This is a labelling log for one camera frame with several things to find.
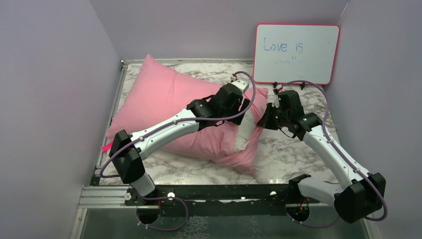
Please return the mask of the white pillow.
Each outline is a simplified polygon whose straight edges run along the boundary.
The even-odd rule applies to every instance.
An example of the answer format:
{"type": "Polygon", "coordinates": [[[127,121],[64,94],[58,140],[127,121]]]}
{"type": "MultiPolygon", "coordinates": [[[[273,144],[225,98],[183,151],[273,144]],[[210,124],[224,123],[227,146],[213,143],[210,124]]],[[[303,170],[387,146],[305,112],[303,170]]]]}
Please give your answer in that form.
{"type": "Polygon", "coordinates": [[[232,153],[243,151],[255,130],[254,116],[250,111],[244,114],[241,124],[238,126],[238,132],[235,135],[232,153]]]}

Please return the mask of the pink marker pen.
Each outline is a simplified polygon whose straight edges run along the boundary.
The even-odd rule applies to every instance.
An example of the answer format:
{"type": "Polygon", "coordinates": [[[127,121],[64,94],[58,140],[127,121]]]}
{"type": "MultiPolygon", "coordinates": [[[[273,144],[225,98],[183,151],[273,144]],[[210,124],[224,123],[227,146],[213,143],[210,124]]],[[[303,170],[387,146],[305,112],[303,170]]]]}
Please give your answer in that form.
{"type": "Polygon", "coordinates": [[[101,147],[101,152],[106,153],[108,152],[111,147],[112,147],[113,141],[110,141],[109,143],[107,143],[106,145],[101,147]]]}

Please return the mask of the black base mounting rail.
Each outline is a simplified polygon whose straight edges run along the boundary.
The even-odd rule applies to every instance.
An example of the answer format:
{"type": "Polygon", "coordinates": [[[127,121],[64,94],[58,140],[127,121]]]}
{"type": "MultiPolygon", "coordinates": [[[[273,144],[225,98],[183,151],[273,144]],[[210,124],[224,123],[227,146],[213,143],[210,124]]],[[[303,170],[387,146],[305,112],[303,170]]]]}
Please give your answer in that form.
{"type": "Polygon", "coordinates": [[[149,200],[141,199],[132,188],[124,199],[125,206],[163,217],[285,216],[286,208],[317,202],[294,192],[288,184],[159,185],[149,200]]]}

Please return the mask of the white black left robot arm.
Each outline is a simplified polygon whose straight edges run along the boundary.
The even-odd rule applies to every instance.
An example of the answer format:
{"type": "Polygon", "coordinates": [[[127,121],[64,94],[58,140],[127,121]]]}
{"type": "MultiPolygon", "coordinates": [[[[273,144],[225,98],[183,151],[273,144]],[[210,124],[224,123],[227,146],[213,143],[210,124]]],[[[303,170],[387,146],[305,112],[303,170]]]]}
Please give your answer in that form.
{"type": "Polygon", "coordinates": [[[143,160],[163,146],[185,135],[226,121],[239,124],[252,101],[243,95],[249,82],[235,80],[223,85],[217,93],[193,100],[175,116],[134,133],[121,130],[115,134],[109,161],[124,184],[132,186],[144,204],[156,200],[156,186],[146,173],[143,160]]]}

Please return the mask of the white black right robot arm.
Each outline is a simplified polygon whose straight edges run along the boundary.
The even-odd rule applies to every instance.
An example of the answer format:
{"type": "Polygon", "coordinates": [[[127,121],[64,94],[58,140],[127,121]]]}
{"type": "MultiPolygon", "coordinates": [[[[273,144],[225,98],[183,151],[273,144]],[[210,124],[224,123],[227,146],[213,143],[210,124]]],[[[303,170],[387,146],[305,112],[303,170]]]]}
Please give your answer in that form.
{"type": "Polygon", "coordinates": [[[314,113],[306,114],[298,92],[277,91],[275,102],[267,104],[258,126],[270,130],[287,128],[323,160],[338,181],[327,183],[308,174],[295,177],[289,180],[287,189],[292,202],[305,198],[318,200],[334,207],[347,223],[359,219],[382,221],[387,217],[386,179],[354,160],[328,132],[324,119],[314,113]]]}

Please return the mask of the aluminium table frame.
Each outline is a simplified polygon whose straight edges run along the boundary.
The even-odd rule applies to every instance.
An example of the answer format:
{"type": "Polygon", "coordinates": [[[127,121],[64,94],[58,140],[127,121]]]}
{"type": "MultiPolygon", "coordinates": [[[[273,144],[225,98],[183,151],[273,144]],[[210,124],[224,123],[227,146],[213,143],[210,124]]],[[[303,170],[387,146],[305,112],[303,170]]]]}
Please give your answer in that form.
{"type": "MultiPolygon", "coordinates": [[[[149,233],[166,236],[167,228],[177,233],[184,229],[189,219],[200,217],[163,217],[157,213],[142,213],[134,206],[125,206],[124,196],[127,189],[132,187],[123,185],[117,177],[105,179],[100,173],[115,173],[113,164],[109,162],[108,152],[100,152],[91,182],[82,189],[71,232],[73,239],[130,239],[132,231],[141,233],[144,238],[149,233]]],[[[165,185],[159,182],[159,177],[155,177],[154,181],[157,186],[165,185]]],[[[182,185],[206,184],[192,177],[190,183],[182,185]]]]}

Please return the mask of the pink-framed whiteboard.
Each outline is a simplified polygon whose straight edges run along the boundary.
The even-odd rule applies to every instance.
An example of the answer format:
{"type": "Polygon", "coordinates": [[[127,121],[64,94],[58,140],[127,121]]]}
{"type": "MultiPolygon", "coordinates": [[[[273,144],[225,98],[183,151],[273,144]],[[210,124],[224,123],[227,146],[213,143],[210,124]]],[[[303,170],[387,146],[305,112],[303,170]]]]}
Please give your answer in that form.
{"type": "Polygon", "coordinates": [[[301,80],[322,86],[330,84],[339,37],[337,24],[257,25],[254,81],[272,84],[301,80]]]}

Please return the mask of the pink pillowcase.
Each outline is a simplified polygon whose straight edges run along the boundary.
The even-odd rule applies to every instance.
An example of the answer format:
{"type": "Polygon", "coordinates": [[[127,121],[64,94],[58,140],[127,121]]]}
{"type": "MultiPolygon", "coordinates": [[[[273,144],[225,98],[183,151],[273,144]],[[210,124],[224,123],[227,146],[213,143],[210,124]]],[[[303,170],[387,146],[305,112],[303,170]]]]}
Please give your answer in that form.
{"type": "MultiPolygon", "coordinates": [[[[105,136],[112,139],[121,130],[133,133],[148,129],[175,116],[191,101],[215,94],[219,89],[218,83],[179,73],[147,55],[124,104],[111,121],[105,136]]],[[[231,122],[183,136],[165,145],[164,151],[211,160],[244,174],[254,175],[255,157],[263,130],[256,124],[265,113],[268,90],[248,89],[245,97],[253,100],[253,105],[248,111],[254,116],[255,130],[243,151],[232,153],[238,125],[231,122]]]]}

